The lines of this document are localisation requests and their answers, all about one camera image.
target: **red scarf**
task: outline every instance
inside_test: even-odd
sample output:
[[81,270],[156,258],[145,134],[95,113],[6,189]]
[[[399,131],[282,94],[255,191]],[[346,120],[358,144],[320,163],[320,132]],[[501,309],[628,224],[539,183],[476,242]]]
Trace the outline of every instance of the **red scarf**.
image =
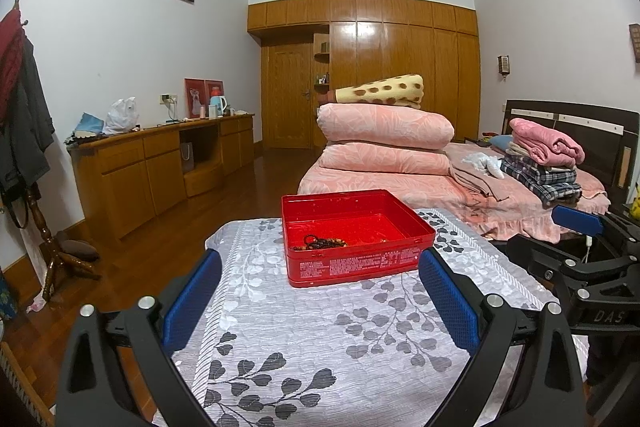
[[13,9],[0,22],[0,130],[4,129],[9,98],[18,80],[23,39],[20,10]]

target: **wooden wardrobe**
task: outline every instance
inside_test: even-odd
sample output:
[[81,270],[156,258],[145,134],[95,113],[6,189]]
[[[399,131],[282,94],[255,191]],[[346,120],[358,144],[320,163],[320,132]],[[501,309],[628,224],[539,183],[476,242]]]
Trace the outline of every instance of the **wooden wardrobe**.
[[[331,89],[420,74],[422,109],[446,116],[455,139],[478,137],[474,10],[423,0],[278,0],[250,5],[247,30],[262,43],[265,147],[324,145],[314,87],[324,73]],[[318,54],[318,34],[328,34],[328,55]]]

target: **headboard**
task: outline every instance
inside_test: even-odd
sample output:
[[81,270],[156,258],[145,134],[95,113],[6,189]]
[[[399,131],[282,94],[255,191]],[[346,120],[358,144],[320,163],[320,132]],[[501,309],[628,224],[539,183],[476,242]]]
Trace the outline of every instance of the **headboard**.
[[580,169],[599,179],[612,203],[626,203],[633,182],[640,114],[623,109],[569,102],[508,100],[502,133],[511,118],[524,118],[557,129],[584,149]]

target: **pillow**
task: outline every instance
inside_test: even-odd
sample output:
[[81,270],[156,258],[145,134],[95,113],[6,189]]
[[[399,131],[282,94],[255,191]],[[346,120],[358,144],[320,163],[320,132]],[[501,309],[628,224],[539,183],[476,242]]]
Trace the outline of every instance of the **pillow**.
[[509,147],[509,142],[513,141],[513,136],[510,134],[498,134],[498,136],[492,136],[489,139],[489,143],[496,149],[505,152]]
[[441,114],[369,103],[323,105],[318,125],[331,142],[357,140],[418,149],[441,149],[454,134]]
[[368,142],[330,143],[322,151],[318,163],[325,169],[341,171],[449,174],[449,158],[444,152],[402,149]]

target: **plaid shirt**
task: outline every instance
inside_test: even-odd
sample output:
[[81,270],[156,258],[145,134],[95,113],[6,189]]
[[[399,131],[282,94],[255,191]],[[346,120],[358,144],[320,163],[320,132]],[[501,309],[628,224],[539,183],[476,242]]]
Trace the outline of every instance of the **plaid shirt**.
[[538,185],[556,185],[558,183],[575,183],[575,169],[551,170],[536,163],[528,156],[505,155],[505,159],[516,169],[528,174]]
[[577,183],[557,183],[540,185],[527,172],[513,166],[505,157],[500,163],[500,170],[516,179],[540,198],[545,205],[553,203],[576,203],[582,196],[582,188]]

